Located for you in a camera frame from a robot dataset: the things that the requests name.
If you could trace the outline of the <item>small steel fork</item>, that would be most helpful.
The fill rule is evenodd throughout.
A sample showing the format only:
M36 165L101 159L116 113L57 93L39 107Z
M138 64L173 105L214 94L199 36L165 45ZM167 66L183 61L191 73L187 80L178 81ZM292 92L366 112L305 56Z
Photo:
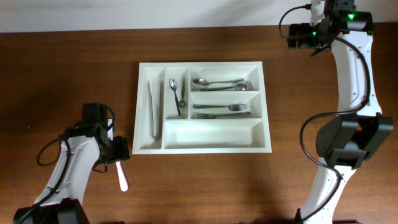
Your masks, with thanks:
M248 109L247 104L232 104L232 105L198 105L194 104L193 109L213 109L213 108L225 108L230 111L241 111Z

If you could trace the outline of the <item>steel tablespoon long handle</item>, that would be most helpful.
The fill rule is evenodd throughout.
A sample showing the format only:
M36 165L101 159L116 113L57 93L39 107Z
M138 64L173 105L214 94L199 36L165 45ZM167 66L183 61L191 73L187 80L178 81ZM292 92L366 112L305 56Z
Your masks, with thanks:
M197 78L197 79L193 79L192 80L192 87L196 88L196 89L206 89L208 88L209 85L211 84L218 84L218 83L236 83L236 82L240 82L243 81L243 78L238 78L235 80L226 80L226 81L217 81L217 82L208 82L207 80L203 79L203 78Z

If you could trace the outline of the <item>small steel measuring spoon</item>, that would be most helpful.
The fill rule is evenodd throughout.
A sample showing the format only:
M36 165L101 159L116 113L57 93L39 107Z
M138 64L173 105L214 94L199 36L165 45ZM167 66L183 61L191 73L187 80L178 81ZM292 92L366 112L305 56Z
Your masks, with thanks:
M178 115L180 116L180 115L181 115L181 112L180 112L180 107L179 107L179 105L178 105L178 96L177 96L178 84L177 84L177 81L176 81L175 79L171 78L171 79L169 80L169 87L170 87L170 89L171 89L171 90L173 91L173 93L174 93L174 99L175 99L175 105L176 105L176 108L177 108L177 113L178 113Z

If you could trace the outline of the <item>white plastic knife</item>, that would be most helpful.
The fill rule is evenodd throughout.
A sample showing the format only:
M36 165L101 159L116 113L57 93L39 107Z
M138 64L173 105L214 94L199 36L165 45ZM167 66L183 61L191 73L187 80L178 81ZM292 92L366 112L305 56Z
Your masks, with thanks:
M129 184L127 182L126 175L123 171L123 167L120 161L116 162L116 168L118 172L119 186L122 192L126 192L129 188Z

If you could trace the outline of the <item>large steel fork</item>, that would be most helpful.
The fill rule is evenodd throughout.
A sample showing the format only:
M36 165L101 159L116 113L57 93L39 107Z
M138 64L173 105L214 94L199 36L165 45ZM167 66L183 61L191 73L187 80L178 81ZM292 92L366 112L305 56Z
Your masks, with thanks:
M238 113L193 113L191 119L224 119L224 118L239 118L251 116L250 111L238 112Z

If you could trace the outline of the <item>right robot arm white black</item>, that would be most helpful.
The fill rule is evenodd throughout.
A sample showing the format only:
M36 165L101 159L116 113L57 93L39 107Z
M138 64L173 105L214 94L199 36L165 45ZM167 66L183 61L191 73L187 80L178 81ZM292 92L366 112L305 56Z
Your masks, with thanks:
M307 125L330 116L316 136L319 156L303 152L317 166L317 174L294 223L333 223L341 194L362 163L375 154L394 129L393 119L379 106L371 66L373 17L358 11L354 1L312 1L304 5L310 22L291 24L285 36L290 49L331 50L338 75L338 110L307 119L300 130L303 143Z

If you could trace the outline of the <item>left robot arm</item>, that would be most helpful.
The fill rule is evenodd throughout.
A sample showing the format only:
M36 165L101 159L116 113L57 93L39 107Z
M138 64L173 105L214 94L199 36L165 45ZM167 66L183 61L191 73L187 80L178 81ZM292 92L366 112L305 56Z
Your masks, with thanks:
M121 165L130 158L127 139L114 136L114 111L102 103L82 107L82 119L54 140L59 155L42 193L30 207L20 208L14 223L88 223L83 197L91 172L116 164L123 192L129 184Z

